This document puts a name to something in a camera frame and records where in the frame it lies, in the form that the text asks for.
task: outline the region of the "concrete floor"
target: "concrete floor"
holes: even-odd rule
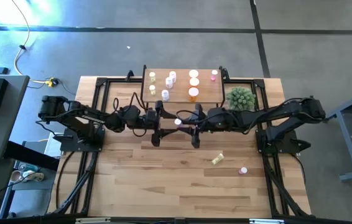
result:
[[[24,25],[10,1],[0,2],[0,24]],[[249,0],[17,2],[35,26],[254,28]],[[352,29],[349,0],[256,0],[256,5],[263,29]],[[11,74],[16,74],[12,64],[25,35],[0,31],[0,66],[12,69]],[[286,98],[314,95],[329,111],[352,97],[352,35],[263,35],[263,39],[270,75],[282,79]],[[140,74],[144,64],[222,65],[232,77],[263,77],[255,34],[33,32],[27,47],[19,61],[23,73],[34,79],[59,77],[74,92],[82,75],[126,75],[130,69]],[[61,87],[28,89],[11,140],[47,138],[49,134],[34,124],[42,95],[73,98]],[[62,130],[55,124],[51,128]],[[20,135],[22,129],[29,135]],[[312,143],[301,157],[312,213],[352,221],[352,181],[341,183],[338,178],[352,171],[352,163],[338,123],[308,124],[297,132]]]

